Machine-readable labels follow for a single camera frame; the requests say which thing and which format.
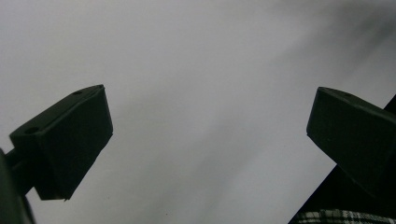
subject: white wall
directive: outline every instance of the white wall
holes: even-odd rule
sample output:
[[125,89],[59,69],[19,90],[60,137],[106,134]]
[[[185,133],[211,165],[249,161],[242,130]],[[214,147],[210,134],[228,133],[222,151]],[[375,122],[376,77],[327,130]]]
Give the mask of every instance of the white wall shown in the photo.
[[1,1],[0,142],[103,83],[114,136],[37,223],[287,223],[333,167],[318,86],[395,94],[392,1]]

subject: plaid fabric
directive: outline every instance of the plaid fabric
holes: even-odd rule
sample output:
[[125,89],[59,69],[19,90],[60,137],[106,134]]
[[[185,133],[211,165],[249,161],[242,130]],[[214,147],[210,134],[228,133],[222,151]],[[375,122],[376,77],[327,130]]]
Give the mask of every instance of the plaid fabric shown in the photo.
[[396,224],[396,219],[343,210],[320,210],[297,214],[290,224],[297,223]]

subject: black plastic bracket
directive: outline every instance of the black plastic bracket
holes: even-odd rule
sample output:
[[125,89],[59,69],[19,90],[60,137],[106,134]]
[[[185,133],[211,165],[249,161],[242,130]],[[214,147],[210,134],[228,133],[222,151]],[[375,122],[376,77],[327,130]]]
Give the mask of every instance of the black plastic bracket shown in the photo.
[[113,133],[105,87],[75,91],[10,135],[6,158],[16,189],[70,199]]
[[343,91],[318,88],[308,136],[362,189],[396,199],[396,115]]

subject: screw hole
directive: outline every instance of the screw hole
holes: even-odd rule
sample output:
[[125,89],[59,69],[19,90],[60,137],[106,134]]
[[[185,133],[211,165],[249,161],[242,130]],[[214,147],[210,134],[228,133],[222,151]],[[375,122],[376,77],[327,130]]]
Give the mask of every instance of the screw hole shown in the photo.
[[37,127],[30,128],[25,131],[26,134],[36,133],[39,129]]

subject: gray background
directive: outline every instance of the gray background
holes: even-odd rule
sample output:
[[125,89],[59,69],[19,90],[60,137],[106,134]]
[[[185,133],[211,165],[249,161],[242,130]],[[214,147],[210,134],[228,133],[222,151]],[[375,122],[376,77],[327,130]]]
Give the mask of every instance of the gray background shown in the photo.
[[114,136],[37,223],[287,223],[333,167],[318,86],[395,93],[393,1],[1,1],[0,137],[103,83]]

